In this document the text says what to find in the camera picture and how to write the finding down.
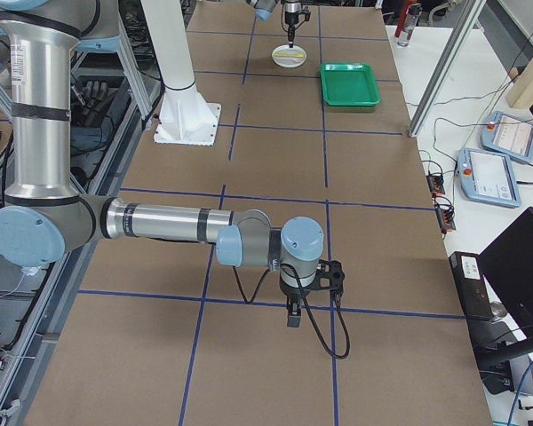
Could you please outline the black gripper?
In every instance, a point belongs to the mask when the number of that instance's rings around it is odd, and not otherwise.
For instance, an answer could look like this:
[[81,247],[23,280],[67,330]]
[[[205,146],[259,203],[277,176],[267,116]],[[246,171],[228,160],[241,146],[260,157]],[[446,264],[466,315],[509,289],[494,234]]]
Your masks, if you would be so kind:
[[282,16],[283,16],[283,23],[287,28],[288,45],[294,46],[295,27],[298,25],[298,22],[299,22],[299,12],[284,11],[282,13]]
[[307,297],[310,295],[309,288],[293,287],[285,283],[279,282],[280,290],[286,296],[287,309],[287,327],[299,327],[301,321],[301,309],[299,306],[306,305]]

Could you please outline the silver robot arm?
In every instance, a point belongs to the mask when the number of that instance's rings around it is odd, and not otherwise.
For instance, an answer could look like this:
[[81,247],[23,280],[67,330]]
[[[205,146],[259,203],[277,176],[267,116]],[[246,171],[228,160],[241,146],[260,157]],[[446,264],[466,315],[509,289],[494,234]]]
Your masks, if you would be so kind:
[[245,3],[255,10],[255,15],[260,20],[270,18],[274,8],[282,4],[282,30],[287,35],[288,45],[294,47],[295,34],[299,26],[302,4],[300,1],[275,1],[275,0],[246,0]]
[[0,254],[21,267],[55,262],[122,236],[208,243],[219,263],[280,273],[290,326],[317,287],[323,232],[309,217],[273,227],[259,210],[128,203],[79,193],[70,181],[70,60],[82,42],[120,35],[115,1],[0,1],[11,42],[14,180],[0,209]]

